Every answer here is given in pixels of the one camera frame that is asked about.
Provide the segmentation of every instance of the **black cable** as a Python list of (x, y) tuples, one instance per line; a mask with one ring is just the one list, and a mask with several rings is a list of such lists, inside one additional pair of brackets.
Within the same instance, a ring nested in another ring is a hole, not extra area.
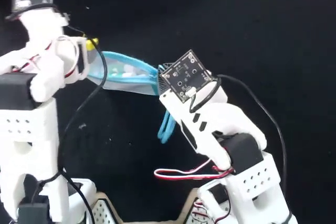
[(85, 195), (82, 193), (80, 188), (78, 186), (76, 186), (76, 184), (72, 181), (71, 177), (65, 171), (62, 170), (60, 173), (67, 180), (67, 182), (75, 189), (75, 191), (79, 194), (79, 196), (82, 198), (86, 208), (89, 211), (89, 215), (90, 215), (92, 224), (96, 224), (96, 221), (94, 219), (95, 217), (93, 216), (91, 206), (88, 203), (88, 200), (85, 198)]
[(27, 8), (18, 10), (17, 12), (13, 12), (9, 16), (7, 16), (5, 19), (9, 20), (9, 21), (13, 21), (18, 16), (20, 16), (22, 13), (25, 13), (25, 12), (27, 12), (29, 10), (36, 10), (36, 9), (41, 9), (41, 8), (53, 8), (54, 10), (56, 10), (56, 12), (59, 13), (59, 10), (58, 10), (58, 8), (57, 8), (57, 6), (55, 4), (45, 3), (45, 4), (31, 5), (31, 6), (28, 6)]
[(224, 220), (224, 219), (227, 218), (227, 217), (230, 215), (230, 213), (231, 213), (231, 200), (230, 200), (230, 196), (229, 196), (229, 193), (228, 193), (226, 187), (224, 187), (224, 190), (225, 190), (225, 193), (226, 193), (226, 195), (227, 195), (227, 197), (228, 197), (228, 201), (229, 201), (229, 210), (228, 210), (228, 212), (227, 212), (226, 215), (217, 218), (217, 219), (215, 220), (214, 224), (217, 224), (219, 221)]
[(283, 167), (282, 167), (282, 169), (283, 169), (282, 170), (282, 191), (283, 191), (283, 195), (286, 197), (286, 190), (287, 190), (287, 151), (286, 151), (286, 145), (285, 145), (284, 137), (282, 135), (281, 129), (280, 129), (277, 121), (266, 110), (266, 108), (262, 105), (262, 103), (259, 101), (259, 99), (253, 94), (253, 92), (248, 87), (248, 85), (246, 85), (245, 83), (243, 83), (242, 81), (240, 81), (240, 80), (238, 80), (234, 77), (227, 76), (225, 74), (219, 74), (217, 76), (219, 78), (225, 78), (225, 79), (228, 79), (230, 81), (233, 81), (234, 83), (237, 83), (237, 84), (240, 84), (241, 86), (243, 86), (243, 88), (249, 93), (249, 95), (255, 100), (255, 102), (262, 108), (262, 110), (266, 113), (266, 115), (271, 119), (274, 126), (277, 128), (279, 138), (280, 138), (280, 142), (281, 142), (281, 148), (282, 148), (282, 162), (283, 162)]
[(196, 94), (194, 94), (191, 98), (191, 103), (190, 103), (190, 107), (189, 107), (189, 113), (195, 113), (197, 110), (199, 110), (205, 103), (207, 103), (217, 92), (217, 90), (219, 89), (219, 87), (222, 84), (222, 80), (220, 78), (217, 79), (213, 79), (213, 81), (216, 81), (216, 86), (212, 89), (212, 91), (201, 101), (199, 102), (199, 104), (194, 105), (195, 99), (196, 99)]
[[(85, 34), (83, 31), (81, 31), (79, 29), (76, 29), (76, 28), (74, 28), (72, 26), (68, 26), (68, 28), (70, 28), (70, 29), (72, 29), (74, 31), (79, 31), (79, 32)], [(103, 63), (103, 72), (104, 72), (104, 74), (103, 74), (103, 78), (102, 78), (100, 84), (91, 92), (91, 94), (78, 107), (78, 109), (72, 115), (72, 117), (71, 117), (70, 121), (68, 122), (67, 126), (65, 127), (63, 137), (61, 138), (61, 141), (60, 141), (60, 144), (59, 144), (59, 147), (58, 147), (58, 161), (57, 161), (57, 164), (58, 164), (58, 170), (59, 171), (63, 170), (63, 167), (64, 167), (63, 163), (62, 163), (62, 160), (61, 160), (61, 154), (62, 154), (62, 151), (63, 151), (63, 146), (64, 146), (64, 143), (65, 143), (65, 138), (67, 137), (67, 134), (68, 134), (68, 131), (69, 131), (71, 125), (75, 121), (75, 119), (76, 119), (77, 115), (79, 114), (79, 112), (103, 88), (103, 86), (105, 85), (106, 80), (107, 80), (108, 68), (107, 68), (107, 63), (106, 63), (105, 56), (104, 56), (103, 52), (101, 51), (101, 49), (99, 48), (99, 46), (96, 44), (96, 42), (92, 38), (90, 38), (90, 37), (88, 37), (88, 39), (91, 41), (91, 43), (93, 44), (93, 46), (97, 50), (99, 56), (101, 57), (101, 60), (102, 60), (102, 63)]]
[[(83, 31), (81, 31), (79, 29), (76, 29), (76, 28), (74, 28), (72, 26), (68, 26), (68, 28), (70, 28), (70, 29), (72, 29), (74, 31), (81, 32), (82, 34), (85, 34)], [(39, 194), (40, 190), (43, 188), (43, 186), (46, 183), (52, 182), (59, 175), (62, 175), (67, 180), (67, 182), (75, 189), (75, 191), (79, 194), (79, 196), (82, 198), (82, 200), (83, 200), (83, 202), (84, 202), (85, 206), (87, 207), (88, 212), (90, 214), (92, 224), (95, 224), (95, 219), (94, 219), (94, 216), (93, 216), (93, 213), (92, 213), (92, 209), (91, 209), (88, 201), (86, 200), (85, 195), (81, 192), (80, 188), (77, 187), (76, 184), (72, 181), (71, 177), (66, 173), (66, 171), (64, 171), (64, 165), (63, 165), (63, 162), (62, 162), (62, 159), (61, 159), (61, 154), (62, 154), (62, 151), (63, 151), (63, 148), (64, 148), (64, 144), (66, 142), (65, 139), (66, 139), (67, 133), (68, 133), (68, 131), (70, 129), (70, 126), (73, 124), (73, 122), (75, 121), (77, 115), (84, 108), (84, 106), (102, 89), (102, 87), (105, 85), (106, 80), (107, 80), (108, 68), (107, 68), (107, 62), (106, 62), (106, 59), (104, 57), (104, 54), (101, 51), (101, 49), (99, 48), (99, 46), (97, 45), (97, 43), (92, 38), (88, 37), (88, 39), (91, 41), (91, 43), (93, 44), (93, 46), (95, 47), (95, 49), (97, 50), (98, 54), (101, 57), (101, 60), (102, 60), (102, 63), (103, 63), (103, 71), (104, 71), (103, 78), (102, 78), (100, 84), (91, 92), (91, 94), (83, 101), (83, 103), (74, 112), (74, 114), (72, 115), (70, 121), (68, 122), (68, 124), (67, 124), (67, 126), (66, 126), (66, 128), (64, 130), (63, 137), (61, 138), (61, 141), (60, 141), (59, 146), (58, 146), (58, 156), (57, 156), (58, 173), (56, 175), (54, 175), (52, 178), (50, 178), (50, 179), (41, 181), (37, 185), (37, 187), (36, 187), (36, 189), (34, 191), (33, 197), (31, 199), (31, 202), (32, 203), (35, 202), (35, 198), (37, 197), (37, 195)]]

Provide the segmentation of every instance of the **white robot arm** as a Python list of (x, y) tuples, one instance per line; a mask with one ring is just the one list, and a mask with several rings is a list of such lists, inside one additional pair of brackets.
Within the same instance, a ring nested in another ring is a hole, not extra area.
[[(59, 137), (53, 96), (66, 84), (86, 78), (89, 71), (86, 38), (64, 35), (68, 20), (51, 2), (13, 1), (12, 18), (25, 26), (29, 41), (25, 48), (0, 57), (0, 90), (4, 91), (0, 101), (1, 201), (19, 223), (29, 223), (26, 211), (34, 208), (19, 208), (25, 198), (26, 174), (43, 181), (58, 173)], [(94, 183), (87, 179), (74, 182), (81, 185), (88, 203), (94, 204)], [(78, 194), (69, 197), (62, 176), (47, 183), (41, 195), (49, 199), (44, 217), (53, 222), (78, 223), (85, 215), (85, 205)]]
[(201, 215), (209, 217), (208, 223), (297, 223), (279, 186), (273, 157), (264, 151), (264, 134), (240, 108), (227, 103), (220, 79), (189, 51), (177, 62), (163, 65), (159, 84), (160, 101), (193, 149), (225, 175), (198, 190), (206, 209)]

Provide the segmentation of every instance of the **black background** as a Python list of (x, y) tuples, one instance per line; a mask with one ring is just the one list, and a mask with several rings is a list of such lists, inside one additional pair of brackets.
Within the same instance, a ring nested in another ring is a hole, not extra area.
[[(287, 201), (299, 223), (332, 220), (335, 182), (334, 0), (55, 0), (71, 24), (100, 38), (104, 50), (157, 65), (192, 48), (214, 73), (240, 78), (283, 130), (288, 150)], [(0, 0), (0, 15), (10, 0)], [(19, 22), (0, 22), (0, 55), (24, 46)], [(95, 87), (85, 80), (57, 95), (59, 128)], [(265, 133), (281, 170), (277, 132), (252, 99), (223, 81), (229, 101)], [(178, 129), (167, 144), (156, 138), (164, 107), (158, 98), (101, 91), (66, 139), (66, 168), (92, 179), (125, 221), (178, 217), (200, 182), (165, 182), (158, 167), (189, 169), (196, 155)]]

